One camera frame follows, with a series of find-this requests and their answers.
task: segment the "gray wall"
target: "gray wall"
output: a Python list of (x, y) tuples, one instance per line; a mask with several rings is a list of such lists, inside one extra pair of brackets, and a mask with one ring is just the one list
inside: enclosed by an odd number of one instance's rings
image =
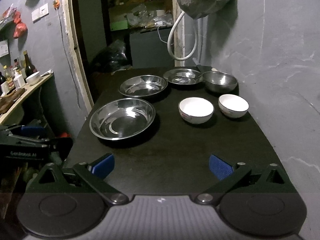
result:
[(81, 29), (88, 61), (107, 46), (101, 11), (101, 0), (78, 0)]
[[(186, 53), (192, 24), (186, 17)], [(301, 235), (320, 239), (320, 0), (233, 0), (201, 26), (200, 63), (239, 80), (240, 96), (307, 204)]]
[[(10, 51), (10, 55), (0, 58), (0, 63), (12, 65), (16, 57), (23, 56), (23, 51), (28, 50), (30, 59), (38, 71), (44, 73), (51, 68), (54, 71), (54, 78), (49, 79), (42, 87), (46, 117), (56, 134), (66, 131), (76, 137), (84, 123), (86, 108), (81, 93), (79, 95), (81, 109), (77, 105), (75, 86), (62, 46), (59, 16), (52, 6), (53, 1), (0, 0), (0, 12), (4, 12), (14, 3), (21, 12), (22, 21), (28, 27), (28, 34), (19, 39), (12, 38), (15, 29), (13, 23), (0, 32), (1, 36), (9, 39)], [(49, 14), (33, 23), (31, 12), (46, 3), (49, 6)], [(67, 55), (69, 62), (72, 63), (68, 52), (68, 37), (65, 32), (62, 5), (59, 14)]]

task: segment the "screw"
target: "screw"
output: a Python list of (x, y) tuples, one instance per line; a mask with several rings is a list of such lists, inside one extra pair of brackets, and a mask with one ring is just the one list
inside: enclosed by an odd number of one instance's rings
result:
[(213, 200), (213, 196), (211, 196), (208, 193), (202, 193), (197, 196), (197, 199), (198, 199), (198, 201), (200, 201), (202, 203), (208, 203)]
[(111, 196), (110, 199), (114, 203), (121, 204), (127, 201), (127, 196), (122, 193), (115, 193)]

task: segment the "textured blue pad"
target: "textured blue pad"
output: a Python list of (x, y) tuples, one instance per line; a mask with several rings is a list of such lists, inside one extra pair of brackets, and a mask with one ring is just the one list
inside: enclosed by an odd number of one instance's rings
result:
[(232, 166), (213, 154), (209, 158), (209, 169), (219, 180), (223, 180), (233, 173)]
[(108, 176), (115, 167), (115, 158), (113, 154), (110, 154), (105, 159), (94, 165), (91, 169), (91, 173), (100, 179), (104, 179)]

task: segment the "power outlet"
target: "power outlet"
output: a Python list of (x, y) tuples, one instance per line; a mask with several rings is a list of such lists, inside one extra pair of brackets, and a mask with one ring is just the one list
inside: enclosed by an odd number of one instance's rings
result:
[(39, 10), (40, 10), (40, 17), (43, 17), (49, 14), (48, 4), (46, 3), (45, 5), (41, 6)]

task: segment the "black table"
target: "black table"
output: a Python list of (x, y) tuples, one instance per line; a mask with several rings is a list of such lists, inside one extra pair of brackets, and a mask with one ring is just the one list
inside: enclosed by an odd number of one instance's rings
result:
[[(134, 69), (116, 72), (91, 114), (104, 104), (122, 98), (118, 88), (126, 79), (153, 74), (162, 76), (166, 68)], [(179, 115), (178, 103), (187, 97), (202, 97), (214, 104), (212, 118), (202, 125), (186, 123)], [(245, 162), (257, 169), (279, 158), (254, 119), (247, 113), (228, 119), (218, 106), (218, 96), (209, 94), (203, 84), (182, 90), (170, 84), (164, 94), (151, 101), (157, 116), (145, 132), (116, 144), (101, 142), (89, 128), (88, 119), (66, 160), (65, 167), (92, 162), (113, 152), (115, 169), (106, 182), (125, 194), (199, 193), (218, 179), (209, 170), (209, 157), (215, 154), (235, 164)]]

